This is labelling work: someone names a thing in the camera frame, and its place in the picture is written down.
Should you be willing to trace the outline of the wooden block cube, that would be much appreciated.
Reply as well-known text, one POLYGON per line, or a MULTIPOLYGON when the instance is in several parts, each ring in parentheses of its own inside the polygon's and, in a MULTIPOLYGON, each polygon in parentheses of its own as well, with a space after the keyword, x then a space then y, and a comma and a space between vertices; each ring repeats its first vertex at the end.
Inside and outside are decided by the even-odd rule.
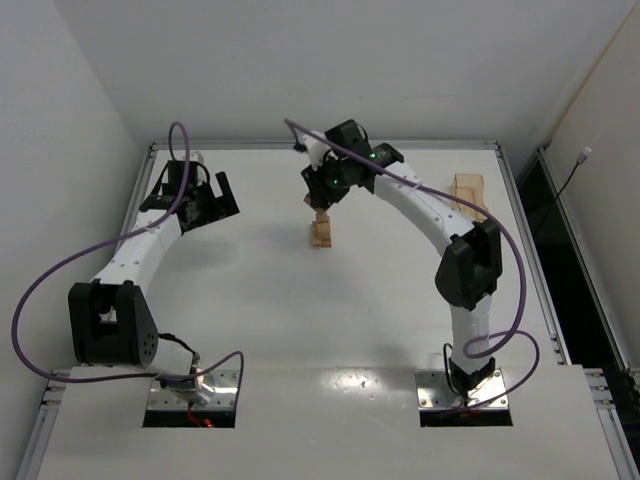
POLYGON ((329 223, 330 217, 327 212, 319 211, 316 213, 315 222, 317 224, 329 223))

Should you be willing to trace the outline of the small wooden cube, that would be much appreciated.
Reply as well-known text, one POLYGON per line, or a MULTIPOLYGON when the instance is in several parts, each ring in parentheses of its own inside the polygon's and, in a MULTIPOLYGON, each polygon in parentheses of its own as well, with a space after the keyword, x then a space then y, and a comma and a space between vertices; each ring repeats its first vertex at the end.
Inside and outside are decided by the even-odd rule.
POLYGON ((314 222, 312 225, 312 233, 318 238, 330 238, 331 225, 329 222, 314 222))

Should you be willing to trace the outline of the amber transparent plastic bin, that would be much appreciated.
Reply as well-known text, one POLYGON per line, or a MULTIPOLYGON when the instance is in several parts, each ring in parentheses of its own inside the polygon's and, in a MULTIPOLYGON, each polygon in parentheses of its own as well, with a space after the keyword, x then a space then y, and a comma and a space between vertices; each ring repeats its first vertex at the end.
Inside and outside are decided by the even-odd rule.
MULTIPOLYGON (((450 186, 450 194, 487 211, 484 202, 484 178, 480 174, 456 173, 450 186)), ((475 221, 483 222, 486 220, 486 216, 483 213, 467 205, 453 202, 452 206, 475 221)))

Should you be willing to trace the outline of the wide wooden block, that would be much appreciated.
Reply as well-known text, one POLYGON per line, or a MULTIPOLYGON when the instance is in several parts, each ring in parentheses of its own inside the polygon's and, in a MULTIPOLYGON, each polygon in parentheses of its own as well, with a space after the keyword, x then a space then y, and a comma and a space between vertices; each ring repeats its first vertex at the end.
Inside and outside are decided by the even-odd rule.
POLYGON ((309 194, 307 194, 304 199, 303 202, 309 207, 311 208, 313 211, 319 211, 319 208, 316 207, 313 202, 312 202, 312 198, 309 194))

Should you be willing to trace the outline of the long wooden block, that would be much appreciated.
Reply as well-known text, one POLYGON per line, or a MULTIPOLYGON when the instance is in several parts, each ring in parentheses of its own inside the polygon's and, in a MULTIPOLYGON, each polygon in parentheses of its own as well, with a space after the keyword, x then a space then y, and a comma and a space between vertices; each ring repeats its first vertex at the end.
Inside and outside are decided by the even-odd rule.
POLYGON ((324 231, 321 235, 321 247, 322 248, 330 248, 332 246, 332 236, 329 230, 324 231))

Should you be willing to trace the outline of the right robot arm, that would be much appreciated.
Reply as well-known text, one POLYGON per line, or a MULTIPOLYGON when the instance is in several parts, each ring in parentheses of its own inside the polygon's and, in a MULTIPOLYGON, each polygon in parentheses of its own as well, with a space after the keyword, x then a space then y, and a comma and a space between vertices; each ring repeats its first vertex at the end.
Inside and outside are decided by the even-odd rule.
POLYGON ((501 233, 490 218, 477 221, 425 186, 403 154, 388 143, 370 144, 354 120, 326 132, 303 132, 296 150, 308 156, 301 173, 307 202, 327 211, 354 187, 364 188, 408 219, 440 257, 435 286, 449 304, 452 346, 449 385, 467 397, 493 374, 489 312, 503 272, 501 233))

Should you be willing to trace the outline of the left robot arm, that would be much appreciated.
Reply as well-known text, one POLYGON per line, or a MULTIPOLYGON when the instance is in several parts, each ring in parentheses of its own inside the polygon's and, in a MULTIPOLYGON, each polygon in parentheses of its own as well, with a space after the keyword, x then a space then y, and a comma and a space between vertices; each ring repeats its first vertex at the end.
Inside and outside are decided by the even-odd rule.
POLYGON ((68 294, 76 359, 151 373, 160 386, 191 404, 215 392, 199 355, 173 334, 159 332, 145 298, 171 246, 185 233, 238 214, 224 172, 201 159, 169 160, 137 212, 129 238, 89 282, 68 294))

